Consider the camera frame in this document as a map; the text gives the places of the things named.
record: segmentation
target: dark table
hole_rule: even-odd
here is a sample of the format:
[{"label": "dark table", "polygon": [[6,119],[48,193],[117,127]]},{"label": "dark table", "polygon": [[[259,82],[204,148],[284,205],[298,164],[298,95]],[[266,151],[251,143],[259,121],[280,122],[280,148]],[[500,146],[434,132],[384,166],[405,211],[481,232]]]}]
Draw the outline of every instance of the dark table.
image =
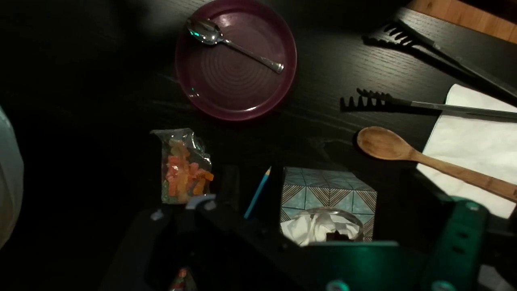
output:
[{"label": "dark table", "polygon": [[[153,127],[188,125],[204,140],[217,167],[230,164],[250,172],[242,177],[250,182],[240,182],[243,187],[248,184],[243,195],[267,164],[353,171],[379,193],[374,237],[426,250],[431,237],[439,232],[439,222],[432,218],[434,205],[439,203],[432,193],[437,190],[410,163],[384,163],[361,155],[353,146],[353,133],[363,125],[377,124],[397,130],[421,148],[435,117],[340,112],[338,96],[351,95],[355,87],[368,87],[400,98],[442,101],[456,79],[410,54],[364,46],[360,33],[398,14],[448,51],[508,83],[515,83],[517,46],[398,9],[395,0],[263,0],[285,17],[293,32],[298,49],[295,80],[287,98],[266,117],[225,124],[195,111],[170,80],[174,40],[182,20],[203,3],[51,0],[46,4],[1,4],[0,103],[17,125],[27,180],[44,180],[43,192],[59,192],[48,201],[48,197],[35,198],[38,188],[33,182],[27,184],[25,208],[35,209],[36,203],[44,201],[56,213],[56,208],[62,208],[56,205],[72,201],[77,208],[64,208],[64,213],[86,216],[80,218],[82,224],[93,219],[104,226],[104,216],[114,216],[107,221],[122,219],[120,224],[128,226],[135,213],[156,205],[158,151],[146,132]],[[67,167],[74,164],[69,156],[77,151],[83,163],[77,174],[90,180],[82,188],[75,187],[75,174]],[[78,195],[67,197],[70,187]],[[119,214],[111,213],[116,206],[122,208]],[[28,209],[22,211],[20,224],[35,219]],[[122,264],[138,260],[145,263],[148,256],[145,247],[140,252],[120,252],[133,253]],[[132,281],[135,276],[114,276],[125,277],[124,285],[138,285]]]}]

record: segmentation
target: red plate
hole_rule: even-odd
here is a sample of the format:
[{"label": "red plate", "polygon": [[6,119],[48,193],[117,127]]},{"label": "red plate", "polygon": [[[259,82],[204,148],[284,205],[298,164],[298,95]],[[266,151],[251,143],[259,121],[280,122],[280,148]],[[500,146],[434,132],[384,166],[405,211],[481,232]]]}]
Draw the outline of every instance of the red plate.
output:
[{"label": "red plate", "polygon": [[188,100],[224,121],[253,119],[277,106],[292,83],[296,59],[285,20],[253,0],[214,0],[191,17],[209,17],[235,45],[285,67],[275,74],[225,45],[206,46],[183,32],[175,43],[175,77]]}]

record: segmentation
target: black tongs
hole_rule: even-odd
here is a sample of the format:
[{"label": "black tongs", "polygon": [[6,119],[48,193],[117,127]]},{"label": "black tongs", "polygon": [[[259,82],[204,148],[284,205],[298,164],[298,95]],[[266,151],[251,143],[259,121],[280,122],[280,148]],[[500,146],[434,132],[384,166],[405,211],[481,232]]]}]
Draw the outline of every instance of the black tongs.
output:
[{"label": "black tongs", "polygon": [[513,101],[517,101],[517,88],[505,83],[500,79],[495,79],[494,75],[487,74],[481,67],[473,66],[471,62],[460,61],[458,56],[452,56],[448,51],[444,51],[434,40],[421,35],[418,30],[411,28],[400,19],[392,19],[387,24],[384,24],[381,28],[377,28],[372,33],[363,35],[361,36],[363,43],[366,45],[376,45],[376,46],[384,46],[384,48],[392,48],[392,49],[400,49],[400,51],[429,51],[437,56],[437,59],[445,61],[465,74],[482,80],[489,83],[490,87],[495,87],[502,90],[505,95],[511,96]]},{"label": "black tongs", "polygon": [[384,91],[356,88],[358,96],[340,98],[340,111],[406,111],[406,112],[444,112],[463,117],[479,117],[494,121],[517,121],[517,112],[455,106],[444,103],[395,98]]}]

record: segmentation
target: spoon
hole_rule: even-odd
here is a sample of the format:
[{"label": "spoon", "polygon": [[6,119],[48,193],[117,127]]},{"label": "spoon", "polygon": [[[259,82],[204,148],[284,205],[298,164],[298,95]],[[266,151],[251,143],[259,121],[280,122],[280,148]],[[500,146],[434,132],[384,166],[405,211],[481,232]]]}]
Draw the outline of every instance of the spoon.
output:
[{"label": "spoon", "polygon": [[440,172],[450,174],[456,179],[461,179],[468,184],[481,187],[487,192],[500,195],[507,200],[517,201],[517,185],[507,180],[497,179],[494,176],[487,176],[468,167],[461,167],[442,159],[431,158],[423,155],[421,151],[414,150],[408,145],[400,135],[395,132],[369,125],[358,130],[356,145],[366,151],[368,155],[379,158],[379,159],[411,159],[416,163],[423,163],[431,166]]},{"label": "spoon", "polygon": [[275,62],[275,61],[271,61],[264,56],[256,56],[256,54],[251,54],[245,49],[242,49],[240,46],[233,45],[229,38],[225,38],[222,35],[222,32],[219,30],[219,27],[211,22],[211,20],[188,20],[187,22],[187,30],[188,33],[198,40],[200,43],[203,45],[209,45],[209,46],[214,46],[214,45],[225,45],[264,66],[267,66],[269,69],[272,69],[274,72],[282,72],[284,70],[284,64],[282,62]]}]

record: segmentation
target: box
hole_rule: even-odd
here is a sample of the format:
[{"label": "box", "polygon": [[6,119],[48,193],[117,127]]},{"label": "box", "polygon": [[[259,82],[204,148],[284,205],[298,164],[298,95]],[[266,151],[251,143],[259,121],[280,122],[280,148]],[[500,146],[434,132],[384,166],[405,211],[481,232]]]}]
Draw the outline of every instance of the box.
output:
[{"label": "box", "polygon": [[376,190],[348,171],[284,167],[280,221],[314,206],[338,208],[361,221],[363,240],[372,237]]}]

